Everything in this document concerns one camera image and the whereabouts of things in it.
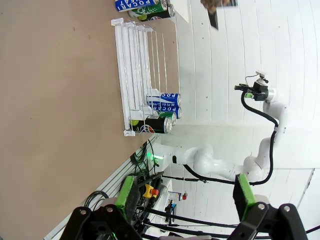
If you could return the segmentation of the person's right hand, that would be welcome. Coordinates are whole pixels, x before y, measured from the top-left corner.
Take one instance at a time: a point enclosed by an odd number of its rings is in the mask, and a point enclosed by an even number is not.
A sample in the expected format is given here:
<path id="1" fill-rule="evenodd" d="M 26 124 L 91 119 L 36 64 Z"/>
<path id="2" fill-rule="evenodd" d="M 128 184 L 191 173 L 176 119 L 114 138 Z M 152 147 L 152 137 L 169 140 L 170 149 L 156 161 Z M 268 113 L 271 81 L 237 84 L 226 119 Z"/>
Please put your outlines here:
<path id="1" fill-rule="evenodd" d="M 226 5 L 230 2 L 230 0 L 201 0 L 200 3 L 204 6 L 205 9 L 210 14 L 213 14 L 217 11 L 218 7 Z"/>

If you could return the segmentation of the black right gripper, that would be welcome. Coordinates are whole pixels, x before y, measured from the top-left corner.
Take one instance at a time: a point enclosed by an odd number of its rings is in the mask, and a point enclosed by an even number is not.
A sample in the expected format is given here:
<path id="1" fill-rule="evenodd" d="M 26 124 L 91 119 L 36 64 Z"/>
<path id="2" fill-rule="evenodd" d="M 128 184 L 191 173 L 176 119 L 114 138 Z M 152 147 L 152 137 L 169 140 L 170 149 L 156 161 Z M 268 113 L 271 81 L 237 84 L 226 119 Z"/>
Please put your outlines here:
<path id="1" fill-rule="evenodd" d="M 268 89 L 269 81 L 266 79 L 257 79 L 253 87 L 248 86 L 247 84 L 239 84 L 234 86 L 235 91 L 252 91 L 246 92 L 244 97 L 246 99 L 254 99 L 255 101 L 265 101 L 269 96 Z"/>

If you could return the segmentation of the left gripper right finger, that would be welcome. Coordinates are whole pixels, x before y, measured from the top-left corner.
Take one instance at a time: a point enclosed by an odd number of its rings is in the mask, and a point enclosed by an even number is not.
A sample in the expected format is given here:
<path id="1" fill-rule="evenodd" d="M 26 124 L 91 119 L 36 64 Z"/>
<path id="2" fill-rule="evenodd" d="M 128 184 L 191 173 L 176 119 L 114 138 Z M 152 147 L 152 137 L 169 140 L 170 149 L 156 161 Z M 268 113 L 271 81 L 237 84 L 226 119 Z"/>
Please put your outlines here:
<path id="1" fill-rule="evenodd" d="M 295 205 L 285 203 L 279 208 L 257 201 L 244 174 L 235 177 L 233 200 L 239 224 L 230 240 L 307 240 L 307 232 Z"/>

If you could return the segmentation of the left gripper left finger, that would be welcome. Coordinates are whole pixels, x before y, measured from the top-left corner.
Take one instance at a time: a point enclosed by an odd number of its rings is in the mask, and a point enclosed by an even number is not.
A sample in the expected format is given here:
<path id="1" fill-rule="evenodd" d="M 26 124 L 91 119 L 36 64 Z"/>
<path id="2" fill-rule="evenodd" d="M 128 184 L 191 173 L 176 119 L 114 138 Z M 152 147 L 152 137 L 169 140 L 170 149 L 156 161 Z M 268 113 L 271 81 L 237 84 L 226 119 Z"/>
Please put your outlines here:
<path id="1" fill-rule="evenodd" d="M 131 224 L 140 198 L 135 176 L 127 176 L 116 198 L 108 198 L 97 210 L 85 206 L 73 210 L 61 240 L 98 240 L 113 236 L 117 240 L 141 240 Z"/>

